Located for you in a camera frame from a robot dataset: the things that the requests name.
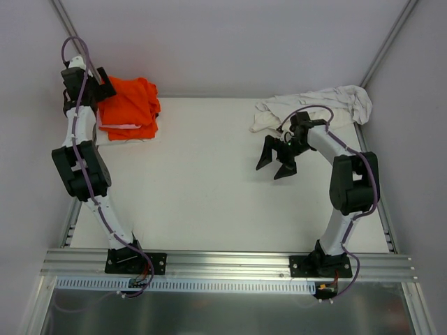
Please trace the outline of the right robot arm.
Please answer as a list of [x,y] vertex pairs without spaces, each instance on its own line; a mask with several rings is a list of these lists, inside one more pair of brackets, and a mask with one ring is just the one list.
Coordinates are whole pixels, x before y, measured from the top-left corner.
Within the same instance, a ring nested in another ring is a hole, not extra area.
[[380,199],[379,164],[375,153],[356,151],[330,130],[324,119],[312,120],[305,109],[294,112],[288,130],[278,127],[279,136],[268,135],[256,168],[277,160],[281,166],[274,179],[297,173],[296,157],[317,151],[332,166],[329,197],[332,213],[322,237],[306,256],[289,258],[293,278],[350,278],[347,243],[360,218],[369,216]]

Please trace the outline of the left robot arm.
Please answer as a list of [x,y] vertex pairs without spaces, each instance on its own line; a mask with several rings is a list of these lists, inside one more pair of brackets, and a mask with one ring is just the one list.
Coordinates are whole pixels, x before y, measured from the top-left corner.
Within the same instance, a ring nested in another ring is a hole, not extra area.
[[120,264],[130,273],[145,265],[132,229],[116,214],[110,197],[112,180],[96,145],[97,103],[116,94],[105,71],[100,84],[81,66],[67,65],[61,72],[64,114],[68,121],[62,146],[52,150],[52,160],[68,194],[84,203],[103,228],[109,243],[108,264]]

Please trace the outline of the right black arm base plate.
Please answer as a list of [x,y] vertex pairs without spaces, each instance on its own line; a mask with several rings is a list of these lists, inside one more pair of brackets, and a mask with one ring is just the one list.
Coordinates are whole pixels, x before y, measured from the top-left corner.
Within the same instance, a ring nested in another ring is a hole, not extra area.
[[292,278],[351,278],[351,263],[347,254],[318,258],[315,255],[292,255],[289,257],[289,268]]

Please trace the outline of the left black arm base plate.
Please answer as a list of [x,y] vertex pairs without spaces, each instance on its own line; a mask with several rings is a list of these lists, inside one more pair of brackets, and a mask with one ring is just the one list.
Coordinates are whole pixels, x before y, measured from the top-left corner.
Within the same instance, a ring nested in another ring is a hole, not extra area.
[[164,275],[166,272],[166,253],[146,253],[152,262],[153,269],[149,268],[149,263],[141,253],[129,248],[109,249],[104,272],[107,274],[154,274]]

